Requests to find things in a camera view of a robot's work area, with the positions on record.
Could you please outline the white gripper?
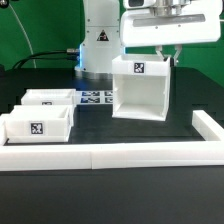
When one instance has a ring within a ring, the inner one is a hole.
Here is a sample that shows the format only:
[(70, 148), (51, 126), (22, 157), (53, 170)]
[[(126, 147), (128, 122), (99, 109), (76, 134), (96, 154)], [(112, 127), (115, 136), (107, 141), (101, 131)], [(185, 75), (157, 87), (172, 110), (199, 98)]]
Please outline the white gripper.
[(181, 44), (216, 42), (221, 36), (222, 0), (123, 0), (120, 38), (125, 47), (175, 45), (176, 66)]

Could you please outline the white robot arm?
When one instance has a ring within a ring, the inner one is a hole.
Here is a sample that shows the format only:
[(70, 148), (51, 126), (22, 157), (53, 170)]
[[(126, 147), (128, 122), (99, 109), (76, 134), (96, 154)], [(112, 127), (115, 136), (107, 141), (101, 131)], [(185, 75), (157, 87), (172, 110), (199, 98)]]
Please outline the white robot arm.
[(108, 77), (125, 48), (215, 42), (223, 0), (83, 0), (85, 38), (75, 70)]

